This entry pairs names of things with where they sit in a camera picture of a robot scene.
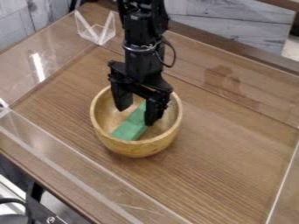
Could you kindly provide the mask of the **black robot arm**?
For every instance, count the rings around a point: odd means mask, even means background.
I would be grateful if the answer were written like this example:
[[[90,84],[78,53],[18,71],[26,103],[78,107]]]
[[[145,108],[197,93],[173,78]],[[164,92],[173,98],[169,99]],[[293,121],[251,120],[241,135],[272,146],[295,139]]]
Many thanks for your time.
[[[124,29],[123,48],[125,61],[111,60],[108,80],[119,111],[133,103],[133,95],[145,99],[144,124],[152,126],[167,109],[172,86],[163,78],[164,47],[173,46],[164,38],[168,29],[164,0],[116,0],[121,26]]]

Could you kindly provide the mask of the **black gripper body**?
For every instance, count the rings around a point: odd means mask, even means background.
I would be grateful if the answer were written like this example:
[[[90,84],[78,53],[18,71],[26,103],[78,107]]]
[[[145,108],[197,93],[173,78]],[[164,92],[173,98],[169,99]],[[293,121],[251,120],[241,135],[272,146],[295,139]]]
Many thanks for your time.
[[[168,95],[173,88],[163,78],[164,67],[172,67],[164,63],[164,43],[155,45],[124,44],[125,61],[108,62],[111,84],[119,83],[127,86],[132,94],[145,99],[151,97],[152,89],[159,95]]]

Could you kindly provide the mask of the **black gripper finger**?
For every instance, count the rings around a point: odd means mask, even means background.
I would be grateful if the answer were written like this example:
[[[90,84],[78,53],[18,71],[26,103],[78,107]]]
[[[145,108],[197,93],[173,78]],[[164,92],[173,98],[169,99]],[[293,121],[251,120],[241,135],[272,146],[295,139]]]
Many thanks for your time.
[[[111,84],[112,96],[119,111],[124,111],[133,104],[133,94],[124,84]]]
[[[167,95],[153,95],[145,100],[144,124],[152,126],[163,117],[168,108],[169,97]]]

